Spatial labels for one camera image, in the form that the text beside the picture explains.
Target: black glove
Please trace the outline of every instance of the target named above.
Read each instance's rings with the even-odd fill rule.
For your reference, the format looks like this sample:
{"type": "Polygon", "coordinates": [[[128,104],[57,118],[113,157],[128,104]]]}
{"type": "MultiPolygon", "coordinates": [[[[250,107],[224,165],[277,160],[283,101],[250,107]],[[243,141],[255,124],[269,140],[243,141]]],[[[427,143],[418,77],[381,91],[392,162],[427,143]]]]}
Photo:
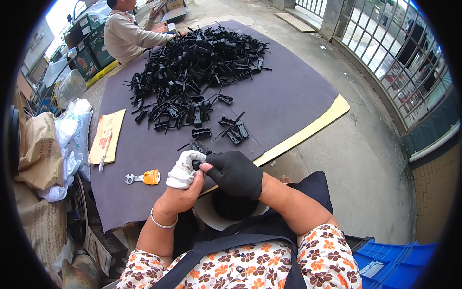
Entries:
{"type": "Polygon", "coordinates": [[[228,194],[252,200],[260,197],[263,169],[255,166],[241,152],[210,154],[206,162],[213,165],[207,175],[228,194]]]}

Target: white cotton glove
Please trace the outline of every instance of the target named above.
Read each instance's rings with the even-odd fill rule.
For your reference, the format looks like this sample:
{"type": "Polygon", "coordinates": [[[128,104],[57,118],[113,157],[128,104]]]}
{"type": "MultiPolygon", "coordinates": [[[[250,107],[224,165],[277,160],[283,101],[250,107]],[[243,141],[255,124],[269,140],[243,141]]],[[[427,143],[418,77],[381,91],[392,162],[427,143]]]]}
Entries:
{"type": "Polygon", "coordinates": [[[193,161],[204,162],[206,155],[198,151],[182,152],[180,158],[176,161],[175,166],[168,174],[169,177],[165,182],[167,186],[177,189],[187,189],[193,182],[196,171],[193,169],[193,161]]]}

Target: concrete floor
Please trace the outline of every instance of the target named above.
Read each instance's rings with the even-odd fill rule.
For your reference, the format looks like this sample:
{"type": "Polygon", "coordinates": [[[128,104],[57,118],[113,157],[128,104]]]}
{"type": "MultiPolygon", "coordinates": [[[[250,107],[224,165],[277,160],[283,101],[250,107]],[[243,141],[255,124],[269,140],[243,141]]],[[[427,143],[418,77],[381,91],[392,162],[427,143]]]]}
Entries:
{"type": "MultiPolygon", "coordinates": [[[[176,24],[177,30],[229,19],[244,23],[298,55],[350,104],[345,116],[279,157],[273,167],[265,166],[265,171],[298,182],[322,170],[334,215],[346,234],[374,236],[377,242],[391,244],[413,241],[415,193],[401,140],[377,94],[346,57],[317,34],[298,32],[274,16],[279,10],[259,0],[186,0],[186,4],[188,14],[176,24]]],[[[145,10],[137,15],[140,25],[145,10]]],[[[102,95],[106,78],[87,93],[102,95]]],[[[97,122],[99,104],[94,109],[92,123],[97,122]]]]}

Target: metal gate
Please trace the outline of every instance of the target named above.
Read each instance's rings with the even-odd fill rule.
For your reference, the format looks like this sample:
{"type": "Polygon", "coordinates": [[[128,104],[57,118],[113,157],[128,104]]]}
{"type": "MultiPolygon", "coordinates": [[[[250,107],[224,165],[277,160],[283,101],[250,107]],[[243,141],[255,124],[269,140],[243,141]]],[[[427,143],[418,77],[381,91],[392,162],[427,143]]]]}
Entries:
{"type": "Polygon", "coordinates": [[[295,4],[322,18],[326,10],[327,1],[328,0],[297,0],[295,4]]]}
{"type": "Polygon", "coordinates": [[[333,37],[381,83],[406,130],[452,90],[441,48],[410,0],[345,0],[333,37]]]}

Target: brown paper bag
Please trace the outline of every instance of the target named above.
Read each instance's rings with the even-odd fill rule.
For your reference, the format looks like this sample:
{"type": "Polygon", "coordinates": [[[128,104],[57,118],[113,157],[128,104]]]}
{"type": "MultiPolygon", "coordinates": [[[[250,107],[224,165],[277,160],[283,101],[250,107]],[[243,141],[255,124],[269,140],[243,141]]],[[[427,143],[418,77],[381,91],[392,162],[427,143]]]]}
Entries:
{"type": "Polygon", "coordinates": [[[101,161],[106,143],[109,141],[108,151],[104,163],[113,163],[116,160],[117,142],[119,141],[120,128],[122,127],[125,110],[116,111],[99,117],[96,136],[91,146],[88,162],[97,165],[101,161]]]}
{"type": "Polygon", "coordinates": [[[62,155],[56,139],[51,112],[44,112],[26,123],[26,155],[19,161],[17,181],[44,190],[62,185],[62,155]]]}
{"type": "Polygon", "coordinates": [[[61,286],[52,264],[66,243],[67,213],[64,200],[48,203],[37,197],[25,183],[13,183],[18,215],[24,232],[51,279],[61,286]]]}

